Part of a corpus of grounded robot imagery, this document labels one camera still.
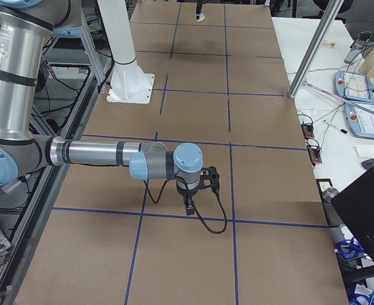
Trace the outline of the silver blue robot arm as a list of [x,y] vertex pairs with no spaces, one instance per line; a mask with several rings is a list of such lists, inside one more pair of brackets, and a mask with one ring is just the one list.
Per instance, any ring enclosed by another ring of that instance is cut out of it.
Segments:
[[79,1],[0,1],[0,186],[46,166],[125,166],[138,180],[174,180],[187,215],[203,186],[203,153],[191,143],[174,151],[154,142],[87,142],[34,135],[29,121],[46,38],[80,35]]

